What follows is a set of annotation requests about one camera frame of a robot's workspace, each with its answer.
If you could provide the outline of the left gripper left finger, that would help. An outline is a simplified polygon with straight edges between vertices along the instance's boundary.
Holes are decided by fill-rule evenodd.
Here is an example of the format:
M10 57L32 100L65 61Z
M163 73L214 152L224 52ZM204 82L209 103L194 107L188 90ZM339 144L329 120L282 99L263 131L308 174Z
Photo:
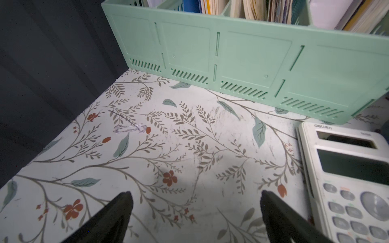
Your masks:
M122 243L133 210L131 192L121 192L65 243Z

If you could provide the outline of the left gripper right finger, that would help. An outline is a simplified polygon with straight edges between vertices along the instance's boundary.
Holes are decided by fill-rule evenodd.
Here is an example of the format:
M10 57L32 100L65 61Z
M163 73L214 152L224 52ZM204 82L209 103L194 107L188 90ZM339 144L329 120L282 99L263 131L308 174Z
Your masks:
M294 209L271 191L262 191L262 219L271 243L330 243L331 240L315 229Z

